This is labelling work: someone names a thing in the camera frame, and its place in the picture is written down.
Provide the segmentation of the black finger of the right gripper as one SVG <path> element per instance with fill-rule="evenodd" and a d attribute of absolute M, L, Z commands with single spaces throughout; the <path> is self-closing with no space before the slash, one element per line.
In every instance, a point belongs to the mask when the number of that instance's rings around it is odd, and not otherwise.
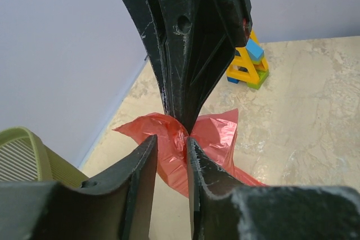
<path fill-rule="evenodd" d="M 167 68 L 163 61 L 166 56 L 164 18 L 158 0 L 122 0 L 137 28 L 150 59 L 157 80 L 164 113 L 169 114 L 169 101 L 165 78 Z"/>
<path fill-rule="evenodd" d="M 250 0 L 158 0 L 158 61 L 151 65 L 164 112 L 190 132 L 199 112 L 252 29 Z"/>

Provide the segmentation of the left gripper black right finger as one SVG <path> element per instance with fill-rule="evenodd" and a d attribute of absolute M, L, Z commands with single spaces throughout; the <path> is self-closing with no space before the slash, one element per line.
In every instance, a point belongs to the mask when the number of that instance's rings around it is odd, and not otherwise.
<path fill-rule="evenodd" d="M 193 239 L 358 239 L 359 193 L 342 186 L 248 186 L 187 140 Z"/>

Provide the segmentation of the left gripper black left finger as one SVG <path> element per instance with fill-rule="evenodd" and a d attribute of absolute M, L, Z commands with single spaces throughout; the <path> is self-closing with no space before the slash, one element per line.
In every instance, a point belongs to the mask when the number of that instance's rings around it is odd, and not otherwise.
<path fill-rule="evenodd" d="M 1 184 L 2 239 L 148 239 L 158 139 L 70 188 L 60 182 Z"/>

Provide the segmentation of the red plastic trash bag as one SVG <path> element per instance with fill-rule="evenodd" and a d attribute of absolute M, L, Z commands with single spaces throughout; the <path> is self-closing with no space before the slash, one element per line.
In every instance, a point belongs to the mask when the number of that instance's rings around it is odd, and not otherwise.
<path fill-rule="evenodd" d="M 114 130 L 141 144 L 151 135 L 157 136 L 157 174 L 173 190 L 188 196 L 187 138 L 194 138 L 205 154 L 231 176 L 250 186 L 262 182 L 234 165 L 239 112 L 201 115 L 192 132 L 175 118 L 157 112 L 140 116 Z"/>

